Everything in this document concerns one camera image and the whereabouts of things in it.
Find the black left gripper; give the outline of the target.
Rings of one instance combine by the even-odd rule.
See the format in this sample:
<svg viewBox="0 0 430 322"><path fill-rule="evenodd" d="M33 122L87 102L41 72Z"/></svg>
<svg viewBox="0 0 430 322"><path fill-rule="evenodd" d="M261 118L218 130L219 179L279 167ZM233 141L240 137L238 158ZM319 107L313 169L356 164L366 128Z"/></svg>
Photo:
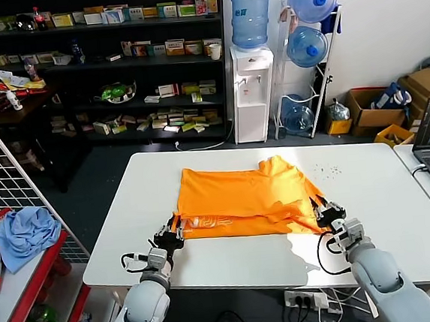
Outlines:
<svg viewBox="0 0 430 322"><path fill-rule="evenodd" d="M166 224L155 233L153 242L155 245L167 252L174 252L182 249L185 244L184 240L184 222L181 217L176 217L175 231L172 230L174 217L170 218Z"/></svg>

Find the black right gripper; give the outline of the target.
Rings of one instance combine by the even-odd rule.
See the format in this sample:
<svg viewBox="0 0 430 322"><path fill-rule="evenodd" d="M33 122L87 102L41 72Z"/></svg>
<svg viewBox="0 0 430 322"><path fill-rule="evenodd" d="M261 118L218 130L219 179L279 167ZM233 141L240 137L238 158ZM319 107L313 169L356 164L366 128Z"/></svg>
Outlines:
<svg viewBox="0 0 430 322"><path fill-rule="evenodd" d="M319 228L327 228L328 230L339 232L346 218L344 207L337 203L327 200L325 197L317 196L317 200L310 197L311 206L314 211L314 216L317 219Z"/></svg>

